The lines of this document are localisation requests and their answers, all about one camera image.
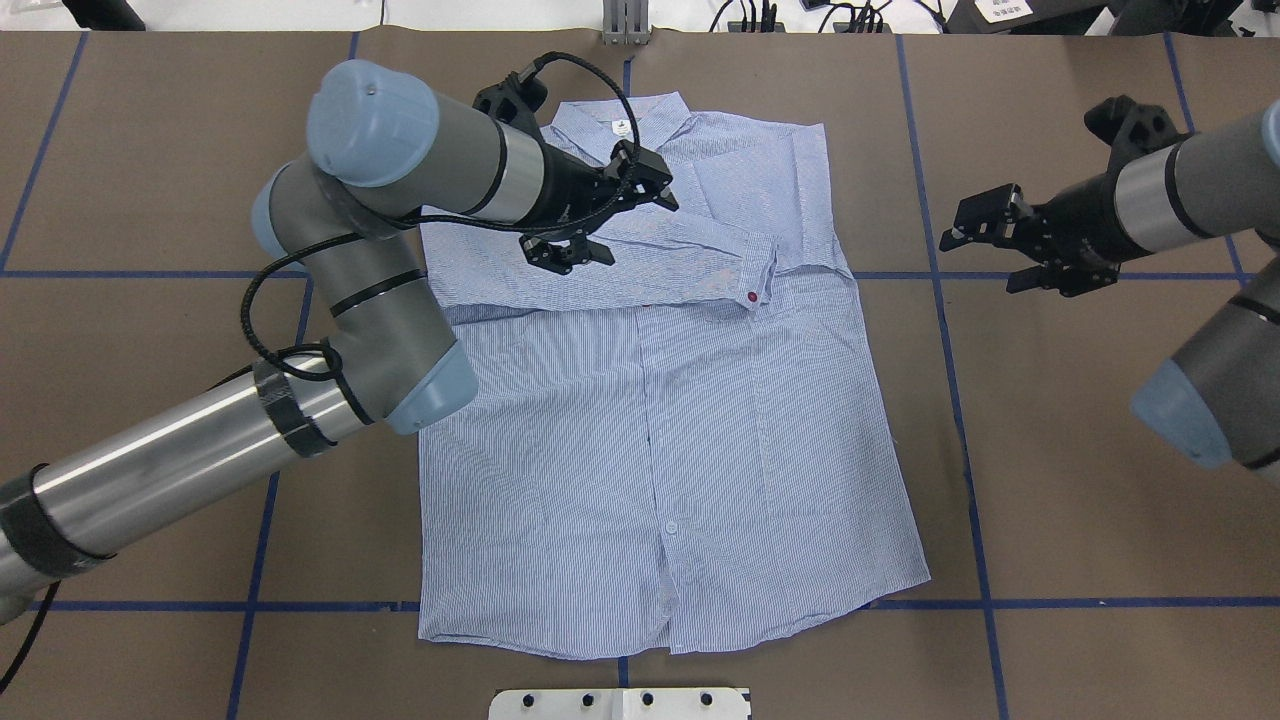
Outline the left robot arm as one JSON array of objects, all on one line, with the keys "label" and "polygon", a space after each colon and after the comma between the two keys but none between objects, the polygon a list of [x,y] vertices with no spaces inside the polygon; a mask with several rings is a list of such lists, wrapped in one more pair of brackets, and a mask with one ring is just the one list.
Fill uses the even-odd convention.
[{"label": "left robot arm", "polygon": [[274,259],[248,283],[238,320],[244,370],[128,430],[3,484],[3,620],[36,594],[292,462],[379,423],[407,436],[477,395],[463,345],[410,247],[428,224],[511,233],[558,275],[600,264],[594,234],[614,215],[678,204],[666,160],[628,133],[602,161],[549,143],[541,70],[590,61],[547,53],[463,104],[422,79],[349,59],[307,114],[305,154],[255,200]]}]

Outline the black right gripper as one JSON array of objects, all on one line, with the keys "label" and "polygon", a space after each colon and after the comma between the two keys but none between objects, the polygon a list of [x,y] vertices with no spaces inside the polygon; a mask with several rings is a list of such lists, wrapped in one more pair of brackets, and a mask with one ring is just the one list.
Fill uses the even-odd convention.
[{"label": "black right gripper", "polygon": [[1105,215],[1087,213],[1083,222],[1071,215],[1097,210],[1098,200],[1100,192],[1084,184],[1033,205],[1019,184],[1001,184],[959,202],[952,227],[940,236],[938,251],[979,243],[1030,259],[1030,266],[1009,274],[1007,293],[1050,290],[1076,297],[1102,290],[1119,281],[1123,260],[1105,258],[1094,242],[1117,240],[1117,232],[1106,227]]}]

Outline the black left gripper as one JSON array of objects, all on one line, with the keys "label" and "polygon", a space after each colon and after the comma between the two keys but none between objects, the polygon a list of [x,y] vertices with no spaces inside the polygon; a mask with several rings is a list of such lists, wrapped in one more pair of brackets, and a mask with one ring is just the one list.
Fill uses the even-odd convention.
[{"label": "black left gripper", "polygon": [[532,266],[613,266],[612,250],[593,238],[609,219],[646,204],[680,210],[667,161],[631,140],[616,143],[605,167],[590,167],[550,145],[543,150],[544,186],[532,210],[520,220],[520,247]]}]

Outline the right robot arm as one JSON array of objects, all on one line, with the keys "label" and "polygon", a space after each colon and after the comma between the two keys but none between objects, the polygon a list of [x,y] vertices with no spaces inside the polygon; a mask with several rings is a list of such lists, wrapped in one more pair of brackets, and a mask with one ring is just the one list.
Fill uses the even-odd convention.
[{"label": "right robot arm", "polygon": [[[961,200],[941,252],[1014,251],[1029,266],[1005,290],[1065,299],[1115,286],[1126,266],[1254,233],[1277,251],[1276,102],[1219,128],[1180,131],[1165,108],[1126,95],[1085,113],[1108,147],[1105,169],[1032,202],[1006,183]],[[1279,264],[1220,272],[1234,293],[1133,395],[1132,414],[1201,468],[1243,468],[1271,484],[1279,468]]]}]

